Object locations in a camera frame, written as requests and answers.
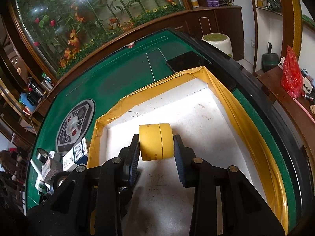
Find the small cardboard box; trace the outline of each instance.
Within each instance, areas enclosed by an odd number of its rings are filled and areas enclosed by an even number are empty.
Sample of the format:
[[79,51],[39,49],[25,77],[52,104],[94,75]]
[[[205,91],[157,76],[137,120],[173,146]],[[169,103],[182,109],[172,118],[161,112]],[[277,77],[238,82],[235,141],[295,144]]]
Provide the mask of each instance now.
[[266,8],[267,7],[267,0],[257,0],[257,7]]
[[48,160],[42,168],[42,175],[44,183],[49,184],[53,175],[62,172],[62,164],[51,157],[48,157]]
[[62,165],[63,171],[71,172],[78,165],[88,164],[88,147],[86,139],[83,138],[80,143],[78,143],[74,148],[72,148],[63,158]]

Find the small brown box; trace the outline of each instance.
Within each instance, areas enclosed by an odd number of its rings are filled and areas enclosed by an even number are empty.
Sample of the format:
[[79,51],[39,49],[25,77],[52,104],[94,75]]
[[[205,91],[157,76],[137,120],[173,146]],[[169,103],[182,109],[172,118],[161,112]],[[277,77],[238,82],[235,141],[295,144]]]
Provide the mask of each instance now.
[[257,0],[257,7],[266,8],[267,7],[267,0]]

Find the brown desk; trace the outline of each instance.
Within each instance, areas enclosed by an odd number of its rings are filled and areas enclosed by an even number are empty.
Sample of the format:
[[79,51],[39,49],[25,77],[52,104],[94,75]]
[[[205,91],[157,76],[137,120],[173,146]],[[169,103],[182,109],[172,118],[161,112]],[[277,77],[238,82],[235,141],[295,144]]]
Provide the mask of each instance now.
[[[311,170],[313,173],[313,178],[315,176],[315,124],[306,115],[298,104],[296,104],[293,99],[287,94],[287,92],[281,86],[281,76],[282,70],[276,67],[268,72],[260,75],[257,79],[267,88],[268,92],[271,94],[271,99],[277,100],[282,108],[286,111],[291,121],[293,122],[295,128],[297,129],[300,137],[303,141],[309,162],[311,165]],[[303,99],[302,97],[297,98],[297,100],[310,112],[310,103]]]

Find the yellow tape roll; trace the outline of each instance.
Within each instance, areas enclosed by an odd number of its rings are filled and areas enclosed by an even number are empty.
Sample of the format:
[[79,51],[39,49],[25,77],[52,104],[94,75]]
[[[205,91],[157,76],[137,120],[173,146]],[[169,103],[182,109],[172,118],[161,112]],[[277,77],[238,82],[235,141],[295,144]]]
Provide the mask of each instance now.
[[139,125],[140,152],[143,161],[173,157],[174,142],[169,123]]

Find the silver bolt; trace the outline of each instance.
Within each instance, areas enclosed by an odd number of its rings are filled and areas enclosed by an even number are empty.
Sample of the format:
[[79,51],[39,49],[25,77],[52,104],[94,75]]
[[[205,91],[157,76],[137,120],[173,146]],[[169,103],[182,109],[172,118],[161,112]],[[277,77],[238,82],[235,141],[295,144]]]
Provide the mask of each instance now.
[[82,166],[82,165],[76,167],[76,171],[79,172],[79,173],[80,173],[80,172],[83,172],[84,170],[85,170],[85,167]]
[[201,159],[201,158],[199,158],[199,157],[196,157],[196,158],[193,159],[193,161],[194,161],[194,163],[200,164],[200,163],[202,163],[204,160]]
[[111,159],[111,161],[116,164],[116,163],[121,162],[121,158],[120,157],[114,157],[113,159]]
[[238,172],[237,166],[230,166],[229,170],[232,171],[232,172]]

